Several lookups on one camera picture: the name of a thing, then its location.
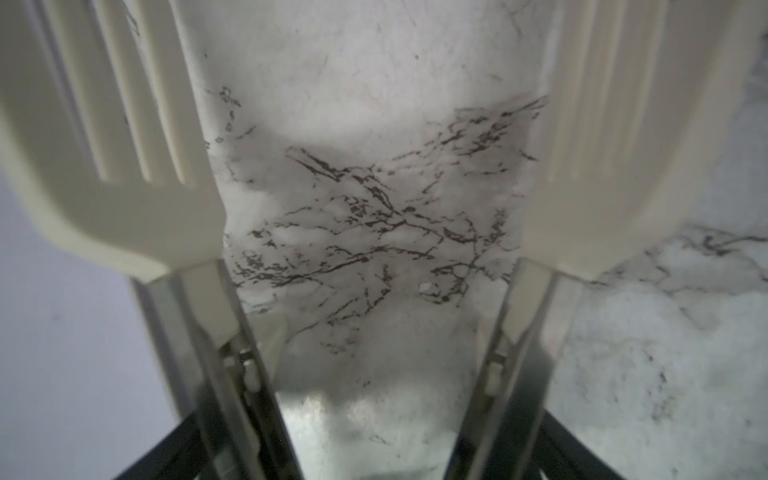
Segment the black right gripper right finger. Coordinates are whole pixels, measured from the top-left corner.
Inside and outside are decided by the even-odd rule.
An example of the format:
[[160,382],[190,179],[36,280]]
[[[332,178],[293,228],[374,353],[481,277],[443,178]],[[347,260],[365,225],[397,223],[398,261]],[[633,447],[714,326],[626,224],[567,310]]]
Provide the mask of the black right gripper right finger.
[[548,411],[544,412],[528,461],[527,478],[623,480]]

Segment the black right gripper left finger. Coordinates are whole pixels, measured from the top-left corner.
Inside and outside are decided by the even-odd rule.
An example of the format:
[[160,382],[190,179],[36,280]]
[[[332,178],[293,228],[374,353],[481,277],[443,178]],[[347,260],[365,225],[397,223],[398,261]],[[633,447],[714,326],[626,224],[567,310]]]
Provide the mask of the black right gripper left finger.
[[191,414],[117,479],[195,479],[209,462],[196,417]]

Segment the lavender plastic tray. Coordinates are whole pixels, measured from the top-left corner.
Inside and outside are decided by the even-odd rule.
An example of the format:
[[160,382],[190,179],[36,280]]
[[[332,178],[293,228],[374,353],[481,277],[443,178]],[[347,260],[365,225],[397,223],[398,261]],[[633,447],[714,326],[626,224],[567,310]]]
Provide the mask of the lavender plastic tray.
[[128,280],[54,248],[1,188],[1,475],[112,479],[177,425]]

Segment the white slotted serving tongs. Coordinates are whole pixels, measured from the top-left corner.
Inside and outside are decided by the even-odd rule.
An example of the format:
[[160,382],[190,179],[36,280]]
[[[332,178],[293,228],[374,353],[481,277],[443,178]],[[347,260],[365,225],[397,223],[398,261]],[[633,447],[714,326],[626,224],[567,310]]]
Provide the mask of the white slotted serving tongs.
[[763,1],[5,1],[1,167],[208,478],[767,475]]

